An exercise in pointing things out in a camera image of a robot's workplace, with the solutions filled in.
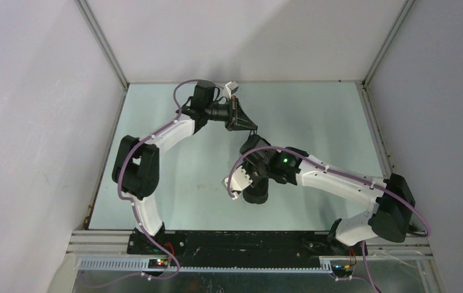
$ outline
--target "table surface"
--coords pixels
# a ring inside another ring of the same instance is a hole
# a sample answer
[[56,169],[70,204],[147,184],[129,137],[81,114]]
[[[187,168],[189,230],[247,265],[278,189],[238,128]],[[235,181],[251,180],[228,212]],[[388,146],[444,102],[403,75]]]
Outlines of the table surface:
[[[132,84],[118,122],[95,201],[90,229],[135,227],[131,205],[111,180],[118,145],[144,136],[175,115],[176,84]],[[178,91],[183,104],[194,85]],[[382,176],[361,100],[353,82],[242,83],[236,93],[258,134],[272,145],[296,147],[336,167]],[[328,230],[363,208],[310,187],[269,183],[265,204],[231,200],[221,181],[239,157],[247,131],[209,121],[160,158],[158,211],[168,230]]]

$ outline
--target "pink cable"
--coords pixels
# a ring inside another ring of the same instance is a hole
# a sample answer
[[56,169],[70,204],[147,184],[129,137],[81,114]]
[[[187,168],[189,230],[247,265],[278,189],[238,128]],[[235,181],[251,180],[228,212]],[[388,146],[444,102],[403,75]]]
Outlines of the pink cable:
[[[324,170],[325,171],[325,167],[318,164],[317,162],[309,159],[308,157],[305,157],[295,151],[292,151],[292,150],[289,150],[287,148],[282,148],[280,146],[273,146],[273,145],[268,145],[268,146],[259,146],[257,148],[252,148],[251,150],[249,151],[246,151],[242,156],[239,157],[239,159],[235,162],[235,164],[233,165],[233,168],[231,168],[231,172],[230,174],[228,175],[228,184],[227,184],[227,191],[228,191],[228,195],[232,198],[234,198],[233,194],[232,194],[232,190],[230,188],[230,184],[232,182],[232,176],[233,176],[233,172],[235,172],[235,170],[237,170],[237,168],[242,164],[243,160],[249,155],[249,154],[252,154],[256,151],[262,151],[262,150],[278,150],[278,151],[283,151],[285,153],[289,153],[289,154],[292,154],[293,156],[296,156],[300,159],[302,159],[303,161],[305,161],[306,163],[309,163],[310,165],[314,166],[315,168],[317,169],[320,169],[320,170]],[[368,181],[366,180],[365,178],[360,178],[356,175],[352,175],[352,174],[349,174],[349,173],[345,173],[343,171],[339,171],[339,170],[334,170],[334,169],[328,169],[327,172],[331,172],[332,174],[336,174],[338,176],[341,176],[341,177],[344,177],[344,178],[347,178],[347,179],[350,179],[350,180],[354,180],[354,181],[357,181],[359,183],[363,183],[363,184],[366,184],[366,185],[372,185],[372,182],[371,181]],[[409,204],[407,201],[403,200],[401,197],[399,197],[396,193],[392,192],[391,190],[388,190],[386,189],[385,187],[383,186],[380,186],[378,184],[375,184],[374,185],[374,188],[377,189],[377,190],[380,190],[386,194],[388,194],[389,196],[393,197],[394,199],[398,200],[400,203],[402,203],[406,208],[408,208],[412,213],[414,213],[417,218],[422,222],[422,224],[424,224],[424,227],[426,229],[426,233],[425,233],[425,236],[430,236],[431,235],[431,226],[429,226],[429,223],[426,221],[426,219],[411,205]],[[366,261],[366,254],[365,254],[365,241],[362,242],[362,250],[363,250],[363,262],[365,263],[365,268],[366,268],[366,274],[368,275],[368,279],[370,281],[370,285],[372,285],[372,288],[374,289],[375,292],[378,292],[377,291],[377,286],[374,284],[374,281],[372,279],[372,276],[370,274],[370,271],[368,270],[368,264],[367,264],[367,261]]]
[[122,167],[120,169],[120,173],[118,174],[118,180],[117,180],[117,184],[118,184],[118,187],[117,187],[117,193],[118,193],[118,197],[121,199],[121,200],[126,200],[126,201],[130,201],[131,202],[131,206],[132,206],[132,209],[133,209],[133,214],[134,214],[134,218],[136,219],[136,222],[138,223],[138,227],[139,229],[145,234],[145,236],[147,237],[147,239],[152,243],[154,244],[156,247],[158,247],[161,251],[163,251],[166,255],[168,255],[176,264],[176,271],[174,272],[174,274],[172,275],[169,275],[169,276],[166,276],[166,277],[162,277],[162,276],[151,276],[149,274],[146,274],[146,273],[143,273],[143,272],[134,272],[134,273],[130,273],[128,275],[125,275],[125,276],[122,276],[118,279],[115,279],[115,280],[112,280],[108,283],[105,283],[105,284],[99,284],[99,285],[89,285],[89,284],[85,284],[84,282],[82,282],[82,284],[85,286],[85,287],[88,287],[88,288],[103,288],[103,287],[107,287],[107,286],[110,286],[114,283],[117,283],[119,281],[122,281],[124,279],[127,279],[129,277],[134,277],[134,276],[144,276],[144,277],[147,277],[147,278],[151,278],[151,279],[156,279],[156,280],[166,280],[166,279],[170,279],[170,278],[173,278],[175,277],[179,272],[180,272],[180,269],[181,269],[181,265],[180,265],[180,262],[178,261],[178,259],[168,250],[166,250],[164,247],[162,247],[159,243],[157,243],[153,238],[152,236],[147,232],[147,230],[144,228],[144,225],[140,225],[140,223],[142,223],[139,215],[138,215],[138,211],[136,210],[136,205],[134,204],[134,200],[133,198],[131,197],[124,197],[122,195],[122,182],[123,182],[123,175],[125,174],[125,169],[127,168],[127,166],[129,165],[129,162],[131,161],[131,158],[133,157],[133,154],[136,152],[136,150],[138,150],[139,147],[141,147],[145,142],[147,142],[148,140],[151,139],[151,136],[152,135],[158,135],[159,133],[163,132],[165,129],[167,129],[168,127],[172,126],[174,124],[174,121],[179,119],[179,117],[181,116],[181,105],[179,104],[178,102],[178,99],[176,97],[176,92],[178,91],[178,89],[182,86],[182,85],[185,85],[185,84],[188,84],[188,83],[191,83],[191,82],[198,82],[198,81],[203,81],[203,79],[190,79],[188,81],[184,81],[180,84],[178,84],[175,88],[174,88],[174,92],[173,92],[173,98],[174,98],[174,103],[176,104],[177,108],[178,108],[178,113],[176,114],[176,116],[174,117],[174,119],[172,119],[171,121],[169,121],[167,124],[163,125],[162,127],[158,128],[158,130],[156,130],[155,132],[153,132],[151,135],[148,135],[146,136],[144,139],[140,140],[134,147],[132,147],[132,149],[129,151],[129,153],[127,154],[127,156],[125,157],[124,161],[123,161],[123,164],[122,164]]
[[[352,278],[337,278],[336,274],[332,273],[330,275],[332,278],[334,279],[337,279],[338,281],[352,281],[352,280],[360,280],[360,281],[363,281],[365,282],[366,284],[369,284],[371,286],[371,283],[370,281],[368,281],[367,279],[365,278],[362,278],[362,277],[352,277]],[[381,293],[381,290],[376,286],[375,287],[375,290],[377,293]]]

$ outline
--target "robotic arm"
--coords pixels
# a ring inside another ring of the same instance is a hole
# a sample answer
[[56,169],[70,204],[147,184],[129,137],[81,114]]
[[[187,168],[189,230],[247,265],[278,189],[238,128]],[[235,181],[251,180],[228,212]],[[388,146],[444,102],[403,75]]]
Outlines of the robotic arm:
[[[190,102],[190,105],[181,108],[178,119],[170,126],[155,131],[155,135],[133,154],[133,161],[129,162],[124,171],[122,191],[133,197],[137,213],[135,216],[150,235],[158,233],[163,224],[154,194],[159,182],[160,155],[195,134],[208,120],[223,121],[229,131],[257,130],[257,125],[248,118],[239,100],[233,95],[237,89],[237,83],[229,82],[224,87],[224,95],[214,99],[215,91],[218,90],[216,85],[199,81],[194,95],[187,100],[186,104]],[[113,181],[117,182],[123,161],[139,141],[137,137],[126,136],[120,142],[112,172]],[[270,144],[254,134],[249,136],[240,153],[245,154],[254,148],[266,146]],[[259,150],[246,156],[240,167],[233,172],[230,183],[233,199],[242,194],[249,203],[266,202],[269,179],[279,184],[291,183],[322,189],[355,201],[366,209],[349,219],[338,219],[332,225],[327,240],[338,254],[344,255],[349,247],[376,236],[392,242],[403,242],[406,238],[412,212],[381,189],[374,188],[375,185],[382,186],[415,206],[406,180],[399,175],[392,174],[384,180],[342,171],[296,148]],[[224,179],[224,184],[228,187],[228,178]]]
[[[248,138],[240,152],[244,154],[254,148],[266,146],[270,144],[254,134]],[[374,188],[376,184],[382,186],[415,206],[402,176],[392,174],[388,180],[364,176],[336,168],[302,150],[290,147],[284,150],[292,153],[264,149],[246,156],[231,176],[232,199],[237,199],[242,194],[249,203],[266,202],[269,179],[280,184],[314,187],[355,201],[366,209],[349,219],[335,221],[329,232],[331,247],[344,251],[360,241],[377,236],[392,242],[405,240],[412,212],[393,197]],[[360,183],[356,178],[362,178],[365,183]],[[228,178],[223,180],[223,184],[227,187]]]
[[[122,191],[132,196],[137,216],[149,234],[155,235],[163,225],[154,194],[159,182],[160,155],[195,134],[208,120],[223,121],[229,131],[257,130],[257,125],[248,118],[239,99],[233,95],[238,87],[236,82],[229,82],[224,87],[223,96],[214,99],[217,86],[213,82],[199,81],[194,88],[194,95],[187,100],[190,105],[181,108],[180,117],[163,130],[160,128],[159,133],[151,136],[133,154],[133,161],[125,169]],[[132,136],[126,136],[120,141],[112,172],[114,182],[118,180],[126,156],[139,141],[140,138]]]

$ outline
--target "reflective metal surface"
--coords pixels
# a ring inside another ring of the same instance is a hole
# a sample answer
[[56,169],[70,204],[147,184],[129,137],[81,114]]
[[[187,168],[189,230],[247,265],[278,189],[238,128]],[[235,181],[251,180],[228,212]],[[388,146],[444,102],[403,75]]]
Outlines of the reflective metal surface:
[[[423,278],[415,261],[370,261],[370,272],[384,293],[421,293]],[[103,284],[129,272],[79,271],[73,292],[182,292],[182,293],[314,293],[359,292],[371,293],[369,284],[359,280],[334,282],[327,274],[309,273],[180,273],[170,280],[148,281],[144,277],[131,277],[111,286],[89,289],[82,285]],[[366,277],[363,262],[356,266],[354,276]]]

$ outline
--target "white wall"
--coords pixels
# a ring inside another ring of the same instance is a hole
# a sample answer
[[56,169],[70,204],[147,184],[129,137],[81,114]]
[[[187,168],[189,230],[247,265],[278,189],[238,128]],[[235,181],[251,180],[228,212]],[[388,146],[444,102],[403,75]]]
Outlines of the white wall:
[[463,292],[463,1],[418,1],[370,93],[445,286]]
[[45,292],[122,94],[74,1],[0,1],[0,292]]
[[89,1],[130,82],[363,79],[404,0]]

